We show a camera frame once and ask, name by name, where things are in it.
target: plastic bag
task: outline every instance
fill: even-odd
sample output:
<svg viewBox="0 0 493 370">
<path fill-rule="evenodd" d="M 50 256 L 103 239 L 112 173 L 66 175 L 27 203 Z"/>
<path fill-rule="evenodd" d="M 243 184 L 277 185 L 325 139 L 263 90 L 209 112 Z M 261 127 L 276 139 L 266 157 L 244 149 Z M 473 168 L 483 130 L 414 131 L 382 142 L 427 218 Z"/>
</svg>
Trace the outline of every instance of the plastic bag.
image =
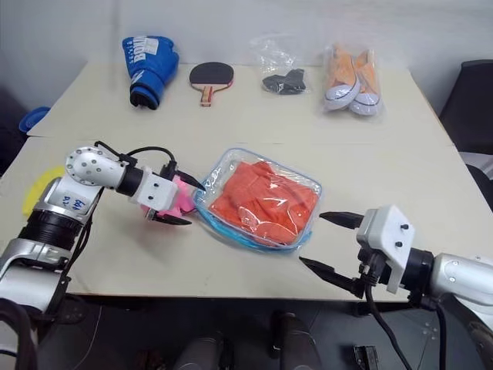
<svg viewBox="0 0 493 370">
<path fill-rule="evenodd" d="M 296 95 L 308 91 L 305 70 L 297 64 L 297 46 L 289 35 L 266 35 L 250 41 L 260 64 L 262 87 L 279 95 Z"/>
<path fill-rule="evenodd" d="M 261 251 L 293 251 L 311 235 L 322 186 L 265 157 L 227 150 L 195 193 L 219 234 Z"/>
<path fill-rule="evenodd" d="M 324 110 L 348 108 L 361 116 L 374 116 L 382 109 L 374 52 L 370 49 L 351 55 L 336 44 L 324 57 Z"/>
</svg>

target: orange towel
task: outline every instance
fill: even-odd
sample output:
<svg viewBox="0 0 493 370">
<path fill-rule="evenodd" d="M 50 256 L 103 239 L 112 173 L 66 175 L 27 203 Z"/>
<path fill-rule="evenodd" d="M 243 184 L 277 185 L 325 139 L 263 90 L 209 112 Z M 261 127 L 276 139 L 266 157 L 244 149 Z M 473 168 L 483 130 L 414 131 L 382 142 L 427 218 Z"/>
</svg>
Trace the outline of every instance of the orange towel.
<svg viewBox="0 0 493 370">
<path fill-rule="evenodd" d="M 309 187 L 275 174 L 265 162 L 241 162 L 209 209 L 227 223 L 262 238 L 257 239 L 260 243 L 292 244 L 317 199 Z"/>
</svg>

